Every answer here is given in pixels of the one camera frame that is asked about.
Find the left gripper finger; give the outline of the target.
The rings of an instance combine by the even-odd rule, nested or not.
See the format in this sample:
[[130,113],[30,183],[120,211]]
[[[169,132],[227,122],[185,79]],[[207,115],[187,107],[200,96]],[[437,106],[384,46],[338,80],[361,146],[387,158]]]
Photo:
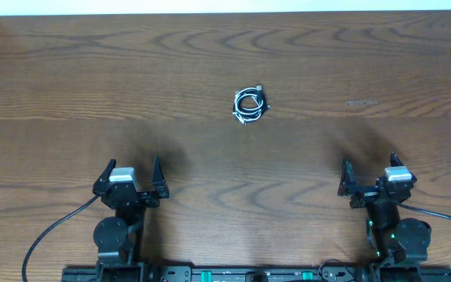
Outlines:
[[115,169],[117,161],[115,159],[110,159],[106,168],[103,170],[101,175],[99,176],[100,183],[108,183],[110,180],[111,172]]
[[158,156],[154,158],[153,163],[153,173],[151,183],[155,188],[165,188],[166,180],[164,179],[164,175],[161,170],[161,161]]

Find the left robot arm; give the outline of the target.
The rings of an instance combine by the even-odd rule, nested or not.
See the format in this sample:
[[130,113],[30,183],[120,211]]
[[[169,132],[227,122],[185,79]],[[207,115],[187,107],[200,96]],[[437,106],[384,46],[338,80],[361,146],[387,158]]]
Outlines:
[[148,208],[157,208],[169,197],[169,189],[161,171],[159,157],[154,158],[153,189],[140,191],[135,169],[118,168],[110,160],[94,182],[92,192],[115,215],[101,220],[95,227],[93,240],[98,248],[96,279],[98,281],[152,281],[157,279],[138,251]]

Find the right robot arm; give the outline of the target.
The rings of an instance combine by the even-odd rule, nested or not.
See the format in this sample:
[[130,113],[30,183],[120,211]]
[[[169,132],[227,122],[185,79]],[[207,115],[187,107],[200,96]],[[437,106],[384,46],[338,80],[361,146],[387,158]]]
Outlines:
[[411,197],[416,181],[395,153],[372,186],[359,185],[350,160],[342,161],[337,194],[349,197],[351,208],[366,209],[367,236],[379,258],[356,271],[357,281],[423,280],[420,264],[428,259],[431,227],[419,219],[402,219],[399,215],[399,205]]

